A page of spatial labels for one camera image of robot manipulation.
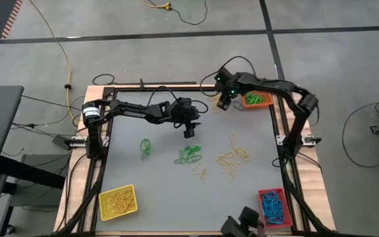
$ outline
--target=gray floor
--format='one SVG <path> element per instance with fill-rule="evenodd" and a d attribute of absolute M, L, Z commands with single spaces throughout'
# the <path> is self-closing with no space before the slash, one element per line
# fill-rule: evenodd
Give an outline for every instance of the gray floor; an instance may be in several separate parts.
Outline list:
<path fill-rule="evenodd" d="M 147 9 L 139 1 L 35 0 L 57 36 L 99 36 L 200 30 L 264 29 L 256 0 L 207 0 L 204 24 L 187 26 L 171 12 Z M 379 26 L 379 1 L 267 0 L 273 28 Z M 202 1 L 174 0 L 183 16 L 196 21 Z M 38 14 L 25 1 L 10 38 L 50 37 Z M 357 107 L 379 101 L 379 32 L 293 34 L 276 36 L 287 80 L 310 89 L 320 99 L 320 123 L 313 128 L 323 138 L 317 146 L 336 227 L 340 232 L 379 235 L 379 167 L 363 169 L 349 162 L 341 148 L 341 130 Z M 91 79 L 112 73 L 118 82 L 200 81 L 234 55 L 251 59 L 257 74 L 276 76 L 266 36 L 220 36 L 174 39 L 135 39 L 64 43 L 73 69 L 72 98 L 85 93 Z M 249 70 L 242 61 L 232 70 Z M 64 103 L 66 67 L 54 43 L 0 45 L 0 85 L 21 84 L 25 94 Z M 51 122 L 65 109 L 23 99 L 17 122 Z M 379 122 L 373 108 L 361 111 L 348 124 L 346 143 L 352 157 L 364 164 L 379 162 L 379 136 L 368 126 Z M 73 133 L 69 119 L 45 128 Z M 4 150 L 25 147 L 25 153 L 63 153 L 45 136 L 15 130 Z M 0 200 L 0 222 L 6 198 Z M 56 213 L 15 209 L 15 236 L 47 234 Z"/>

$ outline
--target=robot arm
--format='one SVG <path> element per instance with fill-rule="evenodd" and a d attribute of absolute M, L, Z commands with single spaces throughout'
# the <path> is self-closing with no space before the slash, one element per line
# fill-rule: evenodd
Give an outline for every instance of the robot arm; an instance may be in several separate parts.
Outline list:
<path fill-rule="evenodd" d="M 288 136 L 285 137 L 281 149 L 287 158 L 295 157 L 302 146 L 302 129 L 314 108 L 318 105 L 315 95 L 306 89 L 285 80 L 265 80 L 247 72 L 231 74 L 222 67 L 215 76 L 215 90 L 221 92 L 217 106 L 223 110 L 229 108 L 231 100 L 250 91 L 269 92 L 282 96 L 295 115 L 295 121 Z M 295 103 L 292 92 L 302 95 L 299 103 Z"/>
<path fill-rule="evenodd" d="M 179 128 L 185 124 L 186 130 L 184 131 L 184 137 L 193 137 L 194 128 L 200 123 L 192 121 L 197 120 L 200 115 L 197 108 L 191 105 L 191 102 L 192 100 L 190 98 L 179 97 L 172 104 L 170 104 L 169 101 L 165 101 L 148 106 L 122 102 L 117 99 L 111 101 L 98 99 L 83 104 L 82 113 L 84 126 L 89 132 L 89 136 L 86 140 L 87 157 L 98 159 L 106 155 L 106 149 L 104 148 L 104 144 L 102 144 L 99 132 L 99 126 L 119 115 L 145 119 L 152 124 L 171 122 L 175 128 Z M 99 107 L 102 105 L 111 108 L 103 117 L 101 117 L 99 110 Z"/>

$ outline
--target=table leg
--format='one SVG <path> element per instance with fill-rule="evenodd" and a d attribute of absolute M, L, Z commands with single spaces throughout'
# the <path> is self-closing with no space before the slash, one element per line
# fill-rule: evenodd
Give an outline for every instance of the table leg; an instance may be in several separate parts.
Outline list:
<path fill-rule="evenodd" d="M 65 177 L 61 175 L 53 174 L 4 156 L 0 156 L 0 174 L 58 189 L 64 187 L 65 181 Z"/>

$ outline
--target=wooden frame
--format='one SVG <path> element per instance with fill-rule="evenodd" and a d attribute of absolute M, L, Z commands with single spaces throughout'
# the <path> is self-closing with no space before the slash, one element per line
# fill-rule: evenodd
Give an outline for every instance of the wooden frame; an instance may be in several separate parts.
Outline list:
<path fill-rule="evenodd" d="M 199 85 L 197 84 L 157 84 L 157 85 L 146 85 L 145 88 L 156 88 L 158 86 L 167 86 L 169 88 L 199 88 Z M 140 88 L 140 85 L 123 85 L 123 86 L 88 86 L 86 97 L 84 99 L 85 102 L 92 101 L 95 99 L 101 99 L 103 97 L 103 92 L 105 88 L 123 88 L 123 89 L 138 89 Z M 214 85 L 204 85 L 203 88 L 213 88 Z M 274 107 L 275 107 L 275 114 L 276 114 L 276 120 L 278 123 L 278 127 L 281 134 L 284 134 L 283 131 L 283 124 L 282 124 L 282 117 L 280 116 L 280 110 L 279 106 L 277 104 L 277 97 L 274 96 Z M 286 109 L 286 116 L 288 118 L 288 124 L 292 124 L 294 120 L 293 113 L 288 109 L 288 106 L 285 104 Z M 84 124 L 82 122 L 82 117 L 80 117 L 80 123 L 78 125 L 78 129 L 84 128 Z M 307 122 L 304 129 L 304 134 L 310 134 L 311 130 L 309 127 L 309 123 Z M 83 130 L 79 133 L 77 133 L 78 136 L 87 136 L 87 130 Z M 318 161 L 316 156 L 315 148 L 302 148 L 301 152 L 305 155 L 308 155 L 310 158 L 314 159 L 315 161 Z M 76 169 L 73 174 L 71 174 L 71 168 L 77 163 L 79 158 L 86 153 L 85 148 L 77 148 L 72 151 L 70 164 L 69 164 L 69 173 L 68 173 L 68 179 L 71 178 L 71 187 L 70 187 L 70 194 L 69 199 L 67 203 L 68 210 L 66 212 L 66 221 L 68 221 L 73 214 L 76 212 L 77 208 L 80 206 L 83 200 L 84 196 L 84 190 L 86 187 L 86 178 L 88 176 L 89 171 L 89 164 L 90 159 L 82 159 L 80 163 L 76 165 Z M 96 163 L 94 174 L 93 174 L 93 182 L 95 182 L 95 179 L 97 178 L 97 175 L 99 174 L 99 166 L 100 161 Z M 314 211 L 315 215 L 323 222 L 324 225 L 326 225 L 330 229 L 335 229 L 334 222 L 330 210 L 330 205 L 328 203 L 326 188 L 324 186 L 324 181 L 322 179 L 322 175 L 320 172 L 320 169 L 313 164 L 312 162 L 306 160 L 302 155 L 297 156 L 297 169 L 299 171 L 299 177 L 301 179 L 301 185 L 303 190 L 303 195 L 305 198 L 305 201 L 308 203 L 309 207 Z M 57 214 L 57 219 L 55 221 L 54 231 L 58 229 L 60 226 L 61 228 L 64 225 L 64 222 L 61 223 L 64 215 L 64 209 L 65 209 L 65 187 L 63 190 L 63 195 L 61 197 L 61 202 L 59 205 L 59 210 Z M 91 225 L 91 219 L 93 215 L 93 206 L 94 206 L 95 198 L 91 201 L 91 203 L 88 206 L 88 211 L 86 212 L 86 218 L 84 223 L 84 231 L 90 231 L 90 225 Z M 297 205 L 296 201 L 293 199 L 293 210 L 295 213 L 295 219 L 297 223 L 301 223 L 301 215 L 299 211 L 299 206 Z M 117 235 L 219 235 L 221 234 L 218 232 L 122 232 L 122 231 L 116 231 L 116 232 L 96 232 L 96 236 L 98 234 L 117 234 Z"/>

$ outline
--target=red tray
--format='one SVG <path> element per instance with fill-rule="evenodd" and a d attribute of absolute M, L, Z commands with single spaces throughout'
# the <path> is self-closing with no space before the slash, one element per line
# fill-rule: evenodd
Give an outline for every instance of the red tray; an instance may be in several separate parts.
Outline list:
<path fill-rule="evenodd" d="M 283 217 L 284 221 L 282 224 L 267 224 L 265 220 L 264 210 L 263 210 L 263 196 L 271 191 L 275 191 L 279 195 L 279 200 L 283 203 Z M 258 190 L 258 201 L 260 202 L 261 210 L 261 222 L 265 225 L 265 228 L 285 228 L 292 226 L 292 219 L 289 213 L 288 203 L 286 202 L 286 197 L 284 195 L 283 188 L 273 188 L 269 190 Z"/>

